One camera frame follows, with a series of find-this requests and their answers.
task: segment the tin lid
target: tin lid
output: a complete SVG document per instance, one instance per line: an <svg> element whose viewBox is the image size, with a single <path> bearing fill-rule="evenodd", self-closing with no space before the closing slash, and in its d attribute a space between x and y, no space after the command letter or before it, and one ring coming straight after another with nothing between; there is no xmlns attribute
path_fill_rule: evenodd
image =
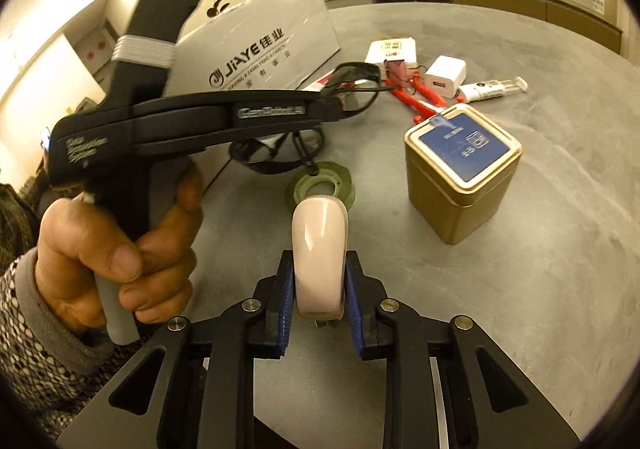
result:
<svg viewBox="0 0 640 449"><path fill-rule="evenodd" d="M460 205L472 204L495 187L522 154L514 137L466 104L418 124L404 135L404 142L434 171L434 182Z"/></svg>

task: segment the green tape roll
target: green tape roll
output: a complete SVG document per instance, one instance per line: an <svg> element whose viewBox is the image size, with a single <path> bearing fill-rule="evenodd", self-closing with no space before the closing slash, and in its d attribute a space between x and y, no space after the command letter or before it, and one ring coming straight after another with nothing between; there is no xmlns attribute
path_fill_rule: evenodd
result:
<svg viewBox="0 0 640 449"><path fill-rule="evenodd" d="M333 184L333 196L342 200L347 210L351 208L356 198L356 188L351 181L351 173L347 168L335 162L318 162L316 176L309 175L306 168L298 169L285 190L287 207L293 211L308 196L309 190L322 182Z"/></svg>

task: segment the silver bolt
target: silver bolt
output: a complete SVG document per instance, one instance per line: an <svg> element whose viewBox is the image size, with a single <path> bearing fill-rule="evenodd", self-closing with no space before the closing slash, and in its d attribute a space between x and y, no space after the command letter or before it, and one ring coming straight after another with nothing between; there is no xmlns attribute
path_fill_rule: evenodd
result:
<svg viewBox="0 0 640 449"><path fill-rule="evenodd" d="M453 321L460 330L470 330L470 328L474 325L474 322L471 321L466 315L459 315Z"/></svg>
<svg viewBox="0 0 640 449"><path fill-rule="evenodd" d="M260 310L262 303L257 299L246 299L242 301L242 310L245 312L255 312Z"/></svg>
<svg viewBox="0 0 640 449"><path fill-rule="evenodd" d="M166 325L172 332L179 332L187 326L187 320L181 315L178 315L176 317L172 317Z"/></svg>
<svg viewBox="0 0 640 449"><path fill-rule="evenodd" d="M400 303L395 299L385 299L380 303L380 308L385 312L397 312L400 308Z"/></svg>

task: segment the white cable tie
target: white cable tie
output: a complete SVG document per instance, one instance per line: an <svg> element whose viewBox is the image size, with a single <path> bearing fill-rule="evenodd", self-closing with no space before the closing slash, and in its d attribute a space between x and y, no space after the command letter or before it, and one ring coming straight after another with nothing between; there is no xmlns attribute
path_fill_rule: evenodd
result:
<svg viewBox="0 0 640 449"><path fill-rule="evenodd" d="M143 36L122 36L113 49L111 60L146 64L169 69L174 64L175 43Z"/></svg>

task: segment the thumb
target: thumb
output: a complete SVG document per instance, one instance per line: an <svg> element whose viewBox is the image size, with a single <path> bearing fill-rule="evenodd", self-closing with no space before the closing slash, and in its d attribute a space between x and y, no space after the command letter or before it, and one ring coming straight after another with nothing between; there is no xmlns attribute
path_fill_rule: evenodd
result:
<svg viewBox="0 0 640 449"><path fill-rule="evenodd" d="M38 265L59 299L79 297L91 272L117 283L142 273L139 250L113 217L79 199L58 200L43 216Z"/></svg>

